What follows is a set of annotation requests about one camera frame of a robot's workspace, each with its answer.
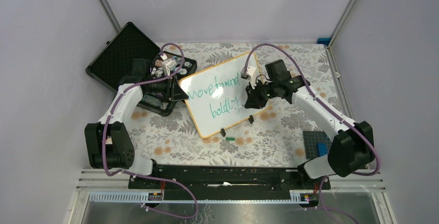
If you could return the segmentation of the yellow framed whiteboard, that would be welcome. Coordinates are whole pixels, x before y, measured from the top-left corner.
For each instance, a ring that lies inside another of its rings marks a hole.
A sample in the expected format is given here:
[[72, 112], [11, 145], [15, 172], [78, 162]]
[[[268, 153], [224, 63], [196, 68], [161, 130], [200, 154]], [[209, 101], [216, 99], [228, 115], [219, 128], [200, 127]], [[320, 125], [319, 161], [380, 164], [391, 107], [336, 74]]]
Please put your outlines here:
[[189, 98], [185, 101], [198, 134], [208, 138], [228, 129], [250, 115], [266, 110], [239, 108], [247, 100], [248, 80], [241, 78], [241, 70], [248, 54], [244, 53], [211, 66], [180, 80], [179, 85]]

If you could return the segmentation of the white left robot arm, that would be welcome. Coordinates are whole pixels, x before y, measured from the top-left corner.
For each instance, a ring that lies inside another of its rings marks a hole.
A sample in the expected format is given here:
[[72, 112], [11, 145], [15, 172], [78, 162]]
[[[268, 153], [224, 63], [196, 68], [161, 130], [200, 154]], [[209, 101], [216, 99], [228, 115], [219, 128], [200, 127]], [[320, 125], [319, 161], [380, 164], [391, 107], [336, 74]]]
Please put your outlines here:
[[160, 183], [160, 173], [153, 170], [153, 160], [135, 150], [125, 123], [145, 94], [159, 94], [168, 101], [188, 99], [180, 88], [178, 75], [187, 73], [191, 63], [185, 58], [166, 54], [154, 62], [135, 59], [132, 70], [124, 76], [115, 99], [96, 123], [86, 125], [84, 134], [89, 163], [92, 168], [104, 169], [109, 176], [127, 171], [141, 175], [147, 188]]

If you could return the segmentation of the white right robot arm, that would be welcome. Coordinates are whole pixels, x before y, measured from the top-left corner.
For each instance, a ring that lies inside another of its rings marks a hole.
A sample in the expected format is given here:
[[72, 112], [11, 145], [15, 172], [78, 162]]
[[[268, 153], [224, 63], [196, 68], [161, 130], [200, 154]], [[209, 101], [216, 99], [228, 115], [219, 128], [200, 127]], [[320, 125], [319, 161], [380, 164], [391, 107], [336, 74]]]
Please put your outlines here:
[[331, 141], [328, 154], [310, 159], [298, 167], [297, 182], [305, 189], [317, 179], [336, 174], [346, 177], [375, 159], [372, 127], [356, 122], [318, 97], [302, 76], [292, 77], [279, 59], [266, 65], [268, 80], [263, 82], [253, 66], [245, 65], [241, 77], [249, 81], [245, 90], [246, 109], [262, 109], [269, 99], [285, 99], [302, 110]]

